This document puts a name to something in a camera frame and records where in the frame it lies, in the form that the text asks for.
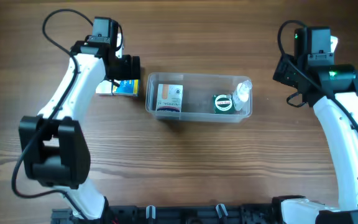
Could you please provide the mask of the blue VapoDrops box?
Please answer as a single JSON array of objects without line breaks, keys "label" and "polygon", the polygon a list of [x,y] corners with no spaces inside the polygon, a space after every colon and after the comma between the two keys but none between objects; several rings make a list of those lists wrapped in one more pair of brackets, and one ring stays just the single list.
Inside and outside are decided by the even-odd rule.
[{"label": "blue VapoDrops box", "polygon": [[120,96],[138,96],[139,80],[114,80],[112,94]]}]

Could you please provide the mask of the white Hansaplast box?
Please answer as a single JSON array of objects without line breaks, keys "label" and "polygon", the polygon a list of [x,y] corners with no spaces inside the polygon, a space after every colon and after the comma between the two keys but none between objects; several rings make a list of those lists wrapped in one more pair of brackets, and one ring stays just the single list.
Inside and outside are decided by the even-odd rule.
[{"label": "white Hansaplast box", "polygon": [[182,85],[159,84],[156,110],[179,113],[181,111],[182,99]]}]

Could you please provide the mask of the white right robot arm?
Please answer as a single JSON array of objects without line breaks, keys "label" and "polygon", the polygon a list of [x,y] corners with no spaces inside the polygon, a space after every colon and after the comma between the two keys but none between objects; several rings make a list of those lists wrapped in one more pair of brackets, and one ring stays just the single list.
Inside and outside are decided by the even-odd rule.
[{"label": "white right robot arm", "polygon": [[328,27],[308,27],[298,21],[294,55],[281,58],[273,79],[296,88],[299,107],[313,108],[325,133],[338,184],[338,206],[302,196],[273,200],[280,223],[358,223],[358,72],[351,64],[336,65],[337,38]]}]

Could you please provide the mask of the clear plastic bottle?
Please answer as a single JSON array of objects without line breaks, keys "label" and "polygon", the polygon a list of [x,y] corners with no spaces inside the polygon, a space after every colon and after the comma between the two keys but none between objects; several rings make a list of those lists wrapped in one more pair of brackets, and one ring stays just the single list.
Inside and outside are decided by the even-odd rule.
[{"label": "clear plastic bottle", "polygon": [[251,90],[252,83],[249,80],[241,82],[237,85],[232,94],[232,102],[236,111],[240,111],[246,104],[248,104]]}]

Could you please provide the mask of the green Zam-Buk ointment box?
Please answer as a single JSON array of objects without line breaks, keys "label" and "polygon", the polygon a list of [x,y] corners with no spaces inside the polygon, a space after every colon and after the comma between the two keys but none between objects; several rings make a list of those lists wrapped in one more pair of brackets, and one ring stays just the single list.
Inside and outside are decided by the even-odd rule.
[{"label": "green Zam-Buk ointment box", "polygon": [[215,114],[234,114],[232,95],[213,95],[213,111]]}]

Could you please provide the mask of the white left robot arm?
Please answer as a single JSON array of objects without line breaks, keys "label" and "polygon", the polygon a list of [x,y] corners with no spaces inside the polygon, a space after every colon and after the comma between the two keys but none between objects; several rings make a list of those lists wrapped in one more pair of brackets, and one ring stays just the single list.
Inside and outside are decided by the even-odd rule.
[{"label": "white left robot arm", "polygon": [[91,156],[81,129],[97,86],[104,80],[141,78],[140,58],[124,55],[121,25],[107,17],[95,17],[92,33],[70,50],[69,65],[51,100],[35,116],[19,123],[22,153],[12,173],[12,191],[20,198],[16,179],[20,166],[26,176],[46,187],[49,194],[61,194],[72,215],[84,223],[109,223],[113,215],[106,197],[89,179]]}]

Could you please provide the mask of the white Panadol box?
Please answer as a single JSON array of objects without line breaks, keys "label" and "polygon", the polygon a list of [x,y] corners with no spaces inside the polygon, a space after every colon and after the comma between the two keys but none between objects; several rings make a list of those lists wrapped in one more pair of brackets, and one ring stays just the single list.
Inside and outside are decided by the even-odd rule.
[{"label": "white Panadol box", "polygon": [[108,80],[103,80],[97,87],[95,93],[101,96],[111,96],[112,95],[112,82]]}]

